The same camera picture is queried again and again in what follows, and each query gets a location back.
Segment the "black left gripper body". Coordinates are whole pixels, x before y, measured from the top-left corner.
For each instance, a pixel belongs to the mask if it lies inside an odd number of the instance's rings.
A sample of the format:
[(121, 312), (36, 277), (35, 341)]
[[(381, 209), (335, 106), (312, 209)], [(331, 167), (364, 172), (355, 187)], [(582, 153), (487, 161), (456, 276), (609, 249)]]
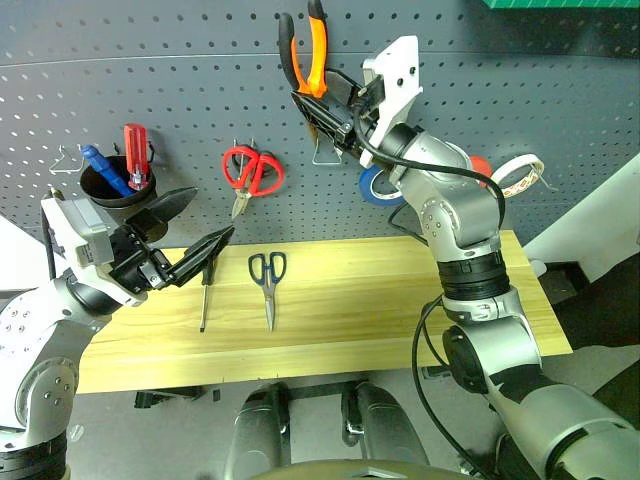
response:
[(170, 220), (166, 212), (139, 211), (110, 235), (114, 254), (110, 275), (129, 292), (142, 294), (172, 284), (169, 260), (149, 246), (167, 233)]

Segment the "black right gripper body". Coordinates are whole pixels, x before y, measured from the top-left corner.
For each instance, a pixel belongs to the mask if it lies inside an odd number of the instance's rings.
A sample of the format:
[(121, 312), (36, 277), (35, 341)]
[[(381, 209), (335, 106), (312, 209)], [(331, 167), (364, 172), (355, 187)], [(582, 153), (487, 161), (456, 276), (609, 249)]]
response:
[(371, 81), (367, 85), (352, 87), (346, 103), (352, 114), (353, 131), (362, 153), (370, 153), (373, 161), (385, 161), (379, 156), (377, 147), (371, 144), (371, 129), (375, 129), (380, 119), (379, 106), (385, 100), (383, 81)]

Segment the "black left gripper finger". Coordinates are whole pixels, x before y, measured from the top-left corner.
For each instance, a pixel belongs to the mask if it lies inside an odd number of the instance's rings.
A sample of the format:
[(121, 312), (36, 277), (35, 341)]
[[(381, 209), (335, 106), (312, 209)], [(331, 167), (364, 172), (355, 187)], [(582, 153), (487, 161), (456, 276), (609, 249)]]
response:
[(183, 258), (167, 270), (167, 284), (181, 287), (205, 270), (228, 245), (234, 232), (234, 226), (227, 226), (205, 235), (187, 248)]
[(168, 232), (169, 222), (189, 205), (197, 193), (197, 187), (185, 187), (157, 197), (131, 217), (131, 228), (144, 241), (160, 240)]

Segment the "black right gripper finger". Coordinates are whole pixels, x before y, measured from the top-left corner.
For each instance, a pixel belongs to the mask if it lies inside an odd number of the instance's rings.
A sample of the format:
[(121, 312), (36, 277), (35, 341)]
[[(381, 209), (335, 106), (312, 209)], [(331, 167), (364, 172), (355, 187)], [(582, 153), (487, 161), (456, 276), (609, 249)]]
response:
[(325, 70), (327, 92), (340, 104), (351, 106), (358, 98), (361, 86), (344, 72), (332, 68)]
[(334, 147), (351, 148), (351, 122), (342, 120), (314, 97), (299, 92), (291, 93), (292, 100), (305, 120), (326, 136)]

